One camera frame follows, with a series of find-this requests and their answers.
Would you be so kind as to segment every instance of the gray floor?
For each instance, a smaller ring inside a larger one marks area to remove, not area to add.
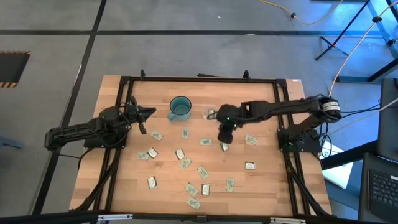
[[[386,6],[383,0],[372,2],[378,13]],[[278,3],[306,21],[321,17],[336,4],[310,0]],[[3,0],[0,29],[90,30],[99,5],[100,0]],[[256,0],[113,0],[106,5],[99,29],[342,30],[361,5],[343,3],[323,22],[304,26],[291,21],[283,11]],[[350,30],[366,30],[371,18],[365,9]],[[384,25],[393,35],[396,21],[390,12],[386,13]],[[0,135],[26,144],[22,150],[0,149],[0,217],[29,213],[49,154],[43,147],[44,133],[59,125],[87,40],[87,36],[0,35],[1,50],[32,51],[18,87],[0,89]],[[344,37],[338,46],[349,52],[358,40]],[[301,79],[307,96],[326,94],[345,57],[339,52],[328,52],[314,61],[325,48],[318,37],[100,36],[95,40],[71,124],[91,118],[103,75],[137,75],[142,68],[148,76],[207,73],[226,77],[240,77],[247,69],[252,77]],[[367,38],[341,74],[368,76],[392,59],[383,39]],[[338,83],[333,96],[342,110],[362,109],[377,103],[380,88]],[[331,125],[330,130],[361,116],[341,120]],[[377,124],[376,115],[345,128],[332,135],[333,144],[350,149],[376,139]],[[78,156],[81,149],[82,143],[76,142],[65,146],[63,153]],[[76,160],[61,157],[44,212],[67,211],[75,178]],[[335,206],[332,208],[343,217],[353,217],[352,213],[344,215]]]

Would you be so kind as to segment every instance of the teal mug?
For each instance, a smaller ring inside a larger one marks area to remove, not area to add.
[[[167,116],[169,121],[185,121],[191,114],[191,101],[185,96],[177,96],[170,102],[170,114]]]

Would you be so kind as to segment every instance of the wooden tabletop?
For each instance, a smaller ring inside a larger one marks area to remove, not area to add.
[[[106,75],[99,91],[94,117],[103,109],[113,106],[118,92],[120,76]],[[289,98],[304,97],[300,80],[287,80]],[[241,102],[266,100],[275,102],[272,85],[263,83],[199,83],[199,82],[134,82],[132,94],[141,106],[156,107],[147,120],[148,132],[142,135],[136,124],[129,132],[126,147],[122,150],[115,185],[112,212],[177,213],[208,215],[292,215],[286,170],[277,143],[278,120],[273,117],[260,124],[247,124],[234,132],[233,143],[223,152],[217,140],[218,122],[203,118],[202,110],[209,105],[240,106]],[[167,119],[169,103],[176,96],[186,96],[192,102],[192,112],[187,121]],[[295,114],[299,123],[308,114]],[[182,139],[183,129],[189,129],[189,138]],[[150,133],[158,131],[161,141]],[[250,134],[258,138],[257,145],[244,140]],[[200,139],[212,139],[212,146],[201,146]],[[137,159],[138,152],[153,147],[159,155],[155,159]],[[192,163],[182,170],[174,151],[182,148]],[[70,208],[76,208],[89,195],[98,182],[104,149],[94,149],[81,162]],[[317,202],[331,212],[320,163],[313,155],[301,153],[305,183]],[[256,163],[256,170],[245,170],[245,161]],[[202,179],[197,168],[203,166],[209,177]],[[154,176],[158,187],[149,189],[147,178]],[[234,192],[226,192],[227,179],[234,179]],[[199,210],[187,205],[190,195],[187,183],[199,193]],[[201,184],[210,184],[210,195],[202,195]],[[108,186],[104,188],[101,206]],[[303,212],[300,191],[296,186],[299,211]]]

